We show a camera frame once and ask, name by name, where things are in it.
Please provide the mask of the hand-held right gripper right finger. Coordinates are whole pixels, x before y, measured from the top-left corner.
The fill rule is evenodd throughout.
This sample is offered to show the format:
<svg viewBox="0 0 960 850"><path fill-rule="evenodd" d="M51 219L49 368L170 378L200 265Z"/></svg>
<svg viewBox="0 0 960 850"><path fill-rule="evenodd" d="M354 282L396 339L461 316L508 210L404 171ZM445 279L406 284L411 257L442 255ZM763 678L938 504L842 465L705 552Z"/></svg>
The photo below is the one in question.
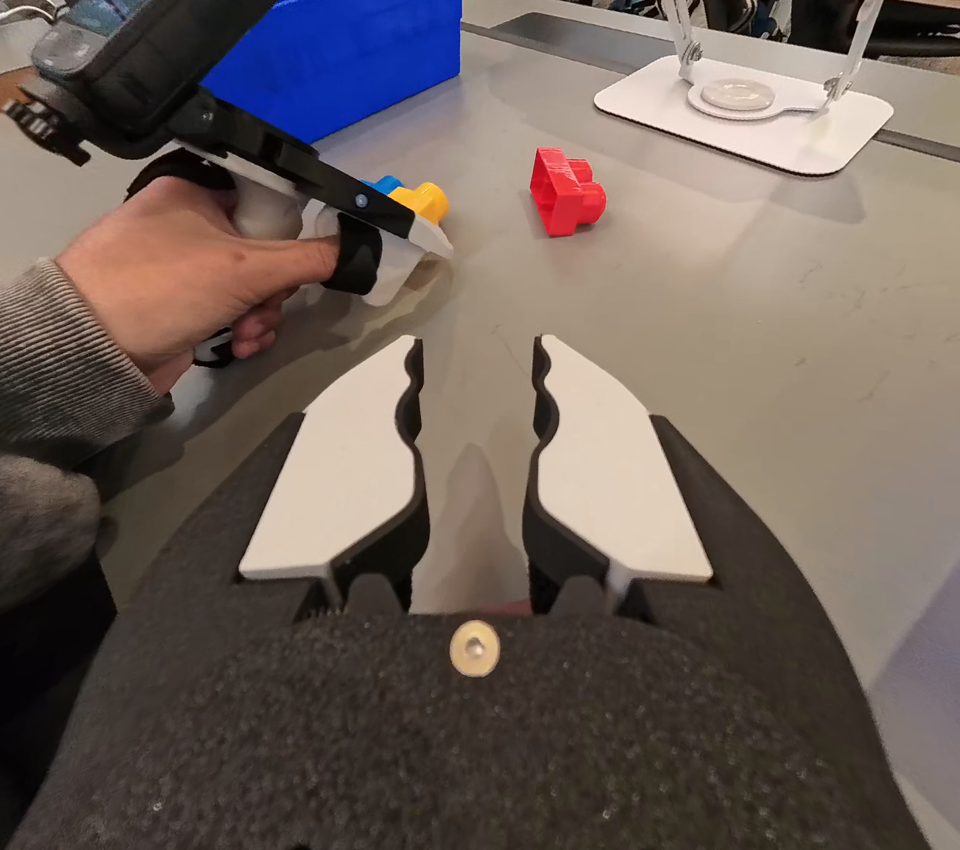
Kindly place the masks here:
<svg viewBox="0 0 960 850"><path fill-rule="evenodd" d="M582 583L614 614L711 596L711 559L642 401L552 334L534 339L532 386L522 543L533 613Z"/></svg>

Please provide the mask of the red two-stud block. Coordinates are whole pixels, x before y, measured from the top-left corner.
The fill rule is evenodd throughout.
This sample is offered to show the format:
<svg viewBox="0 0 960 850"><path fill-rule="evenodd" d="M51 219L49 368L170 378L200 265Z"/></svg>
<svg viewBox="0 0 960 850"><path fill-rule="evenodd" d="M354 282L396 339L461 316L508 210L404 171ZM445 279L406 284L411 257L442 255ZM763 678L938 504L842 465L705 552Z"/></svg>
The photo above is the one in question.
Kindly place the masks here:
<svg viewBox="0 0 960 850"><path fill-rule="evenodd" d="M607 195L593 176L585 159L569 158L560 148L536 149L530 192L547 236L572 236L600 220Z"/></svg>

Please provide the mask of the grey desk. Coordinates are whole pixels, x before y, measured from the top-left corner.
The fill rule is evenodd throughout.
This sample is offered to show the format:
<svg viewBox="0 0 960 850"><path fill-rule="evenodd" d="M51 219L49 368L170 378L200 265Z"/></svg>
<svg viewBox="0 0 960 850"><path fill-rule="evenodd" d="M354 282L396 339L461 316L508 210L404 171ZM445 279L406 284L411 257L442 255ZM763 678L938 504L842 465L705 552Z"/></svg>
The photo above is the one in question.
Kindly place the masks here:
<svg viewBox="0 0 960 850"><path fill-rule="evenodd" d="M450 197L452 263L390 308L308 291L267 355L190 371L109 459L102 564L125 604L186 515L289 412L404 333L424 346L433 534L414 604L510 600L533 448L535 335L669 417L774 531L876 709L958 709L958 76L876 63L894 105L843 172L801 179L600 112L653 26L463 0L458 77L317 142ZM547 236L537 148L590 162L606 210Z"/></svg>

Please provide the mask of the yellow toy block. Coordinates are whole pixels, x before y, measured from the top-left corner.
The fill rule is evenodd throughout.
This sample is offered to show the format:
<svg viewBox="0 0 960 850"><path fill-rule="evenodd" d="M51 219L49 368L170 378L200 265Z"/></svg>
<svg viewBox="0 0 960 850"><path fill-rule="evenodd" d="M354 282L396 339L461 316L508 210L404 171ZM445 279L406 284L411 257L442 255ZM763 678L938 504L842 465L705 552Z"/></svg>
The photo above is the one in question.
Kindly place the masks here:
<svg viewBox="0 0 960 850"><path fill-rule="evenodd" d="M450 209L446 193L431 182L424 182L414 189L400 185L395 187L389 196L434 225L440 225Z"/></svg>

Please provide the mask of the person's dark trousers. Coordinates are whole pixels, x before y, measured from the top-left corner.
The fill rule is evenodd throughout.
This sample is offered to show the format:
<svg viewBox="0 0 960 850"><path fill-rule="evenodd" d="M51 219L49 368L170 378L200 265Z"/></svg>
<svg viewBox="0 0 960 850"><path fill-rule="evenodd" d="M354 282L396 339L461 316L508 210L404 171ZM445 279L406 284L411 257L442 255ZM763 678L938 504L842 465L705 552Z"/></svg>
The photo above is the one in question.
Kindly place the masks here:
<svg viewBox="0 0 960 850"><path fill-rule="evenodd" d="M95 553L1 616L1 847L31 806L116 617Z"/></svg>

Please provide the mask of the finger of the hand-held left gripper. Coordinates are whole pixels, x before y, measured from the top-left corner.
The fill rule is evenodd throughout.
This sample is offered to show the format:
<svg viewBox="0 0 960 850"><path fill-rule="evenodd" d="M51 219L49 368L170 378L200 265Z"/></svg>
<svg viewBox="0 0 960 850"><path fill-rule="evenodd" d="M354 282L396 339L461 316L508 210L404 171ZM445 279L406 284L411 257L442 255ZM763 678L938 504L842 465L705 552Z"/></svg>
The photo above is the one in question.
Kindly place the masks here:
<svg viewBox="0 0 960 850"><path fill-rule="evenodd" d="M424 253L444 259L453 257L454 249L446 234L438 224L422 214L412 213L407 240L419 247Z"/></svg>
<svg viewBox="0 0 960 850"><path fill-rule="evenodd" d="M376 278L371 290L362 295L362 301L372 307L389 304L422 258L429 255L449 259L452 250L428 250L411 242L382 242Z"/></svg>

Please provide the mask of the blue plastic bin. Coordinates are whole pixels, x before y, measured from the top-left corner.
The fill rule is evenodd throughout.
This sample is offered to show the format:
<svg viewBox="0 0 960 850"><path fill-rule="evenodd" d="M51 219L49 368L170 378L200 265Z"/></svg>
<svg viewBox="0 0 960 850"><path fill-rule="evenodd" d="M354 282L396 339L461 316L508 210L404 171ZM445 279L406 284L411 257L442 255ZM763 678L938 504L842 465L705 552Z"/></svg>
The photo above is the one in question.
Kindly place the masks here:
<svg viewBox="0 0 960 850"><path fill-rule="evenodd" d="M312 144L453 76L463 0L280 0L202 85Z"/></svg>

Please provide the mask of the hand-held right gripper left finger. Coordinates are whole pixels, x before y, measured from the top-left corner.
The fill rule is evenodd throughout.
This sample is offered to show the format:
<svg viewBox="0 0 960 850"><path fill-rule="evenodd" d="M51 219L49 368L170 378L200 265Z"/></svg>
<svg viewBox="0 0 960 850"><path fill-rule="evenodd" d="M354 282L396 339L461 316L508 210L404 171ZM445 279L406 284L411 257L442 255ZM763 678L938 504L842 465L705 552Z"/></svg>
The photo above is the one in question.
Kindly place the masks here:
<svg viewBox="0 0 960 850"><path fill-rule="evenodd" d="M430 536L424 371L422 341L402 336L308 405L239 562L244 580L412 577Z"/></svg>

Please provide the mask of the person's left hand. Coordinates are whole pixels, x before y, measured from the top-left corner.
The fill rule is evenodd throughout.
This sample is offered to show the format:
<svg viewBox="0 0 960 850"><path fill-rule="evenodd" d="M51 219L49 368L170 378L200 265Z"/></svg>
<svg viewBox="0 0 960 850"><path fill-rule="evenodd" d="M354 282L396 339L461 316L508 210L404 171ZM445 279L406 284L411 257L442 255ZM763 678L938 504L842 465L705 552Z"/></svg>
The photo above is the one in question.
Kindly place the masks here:
<svg viewBox="0 0 960 850"><path fill-rule="evenodd" d="M194 350L231 329L238 360L270 349L284 303L333 274L337 237L240 236L235 197L164 176L105 214L55 261L119 349L160 395Z"/></svg>

